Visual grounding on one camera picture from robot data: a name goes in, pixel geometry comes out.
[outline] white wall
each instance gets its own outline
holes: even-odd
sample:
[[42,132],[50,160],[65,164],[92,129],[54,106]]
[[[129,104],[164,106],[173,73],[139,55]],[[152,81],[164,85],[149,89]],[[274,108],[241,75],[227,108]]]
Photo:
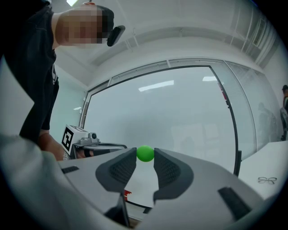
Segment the white wall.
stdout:
[[167,38],[143,44],[107,60],[94,72],[89,88],[133,68],[167,59],[190,57],[231,61],[263,72],[250,57],[224,42],[197,37]]
[[264,73],[274,90],[280,107],[283,107],[283,85],[288,85],[288,52],[281,41],[274,55],[264,68]]
[[66,124],[78,126],[81,114],[74,108],[83,107],[87,90],[59,66],[55,66],[55,70],[59,77],[59,91],[52,110],[50,134],[56,141],[61,142]]

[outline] glass wall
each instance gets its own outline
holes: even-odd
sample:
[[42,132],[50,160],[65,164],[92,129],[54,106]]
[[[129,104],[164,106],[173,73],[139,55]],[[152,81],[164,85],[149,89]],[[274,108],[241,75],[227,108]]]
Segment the glass wall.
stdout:
[[79,125],[79,120],[84,104],[84,98],[87,92],[72,82],[68,77],[68,73],[61,68],[57,68],[57,75],[59,77],[59,91],[53,107],[50,120],[50,134],[61,143],[65,126]]

